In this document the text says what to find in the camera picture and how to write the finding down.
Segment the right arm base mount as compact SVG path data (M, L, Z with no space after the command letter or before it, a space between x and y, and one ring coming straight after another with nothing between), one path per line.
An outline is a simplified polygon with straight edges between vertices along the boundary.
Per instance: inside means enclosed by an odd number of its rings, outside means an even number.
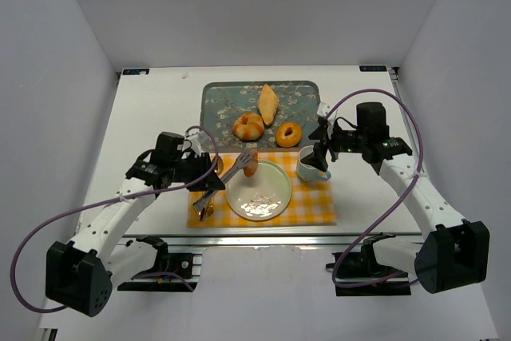
M356 284L357 282L376 280L392 275L397 270L378 264L372 248L379 240L394 238L390 234L378 234L366 238L359 250L351 251L340 264L336 272L336 281L341 284ZM408 275L403 272L397 279L371 284L364 287L336 287L337 297L375 297L375 296L408 296L411 288Z

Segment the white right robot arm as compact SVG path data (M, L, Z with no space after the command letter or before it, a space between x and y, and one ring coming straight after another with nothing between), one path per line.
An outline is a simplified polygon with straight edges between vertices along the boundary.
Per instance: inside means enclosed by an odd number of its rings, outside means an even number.
M356 124L342 129L332 108L321 103L318 127L310 134L312 152L304 164L327 171L327 157L359 153L399 196L414 218L423 242L415 244L391 234L372 236L362 242L359 252L343 256L336 268L338 279L355 286L360 276L378 280L388 271L405 272L418 278L429 293L438 293L485 280L489 254L489 229L471 222L453 208L430 180L417 170L418 162L408 144L392 137L386 110L379 102L356 107Z

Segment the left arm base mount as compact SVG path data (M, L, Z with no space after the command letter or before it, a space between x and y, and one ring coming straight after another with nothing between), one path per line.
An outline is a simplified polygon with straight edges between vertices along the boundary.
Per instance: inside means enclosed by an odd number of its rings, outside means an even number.
M159 237L139 236L129 240L132 244L149 245L156 252L156 258L150 269L117 287L118 291L142 292L193 292L198 284L202 266L202 254L189 250L171 250Z

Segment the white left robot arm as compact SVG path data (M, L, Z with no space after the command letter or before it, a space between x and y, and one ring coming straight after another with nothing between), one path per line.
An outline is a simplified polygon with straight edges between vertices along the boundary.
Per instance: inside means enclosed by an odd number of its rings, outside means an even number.
M67 243L46 254L46 296L88 317L98 315L114 289L135 277L170 273L168 245L157 236L139 236L122 250L118 242L141 213L165 191L209 192L225 188L215 174L216 155L201 145L212 135L198 125L184 135L162 132L125 174L115 197Z

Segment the small brown bread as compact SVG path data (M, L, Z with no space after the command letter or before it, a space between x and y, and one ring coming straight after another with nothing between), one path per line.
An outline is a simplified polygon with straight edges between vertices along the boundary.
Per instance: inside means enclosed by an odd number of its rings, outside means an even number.
M256 149L251 150L252 160L249 165L244 168L244 175L252 177L256 174L258 168L258 152Z

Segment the silver metal tongs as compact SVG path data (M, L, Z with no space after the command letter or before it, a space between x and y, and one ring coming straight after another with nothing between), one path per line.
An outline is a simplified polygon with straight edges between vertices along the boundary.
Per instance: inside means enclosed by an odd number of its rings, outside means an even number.
M220 180L227 185L227 183L242 169L250 164L252 160L251 149L243 151L237 158L234 164L227 172L220 178ZM192 204L194 210L199 214L200 210L217 194L217 191L208 191L203 194L199 200Z

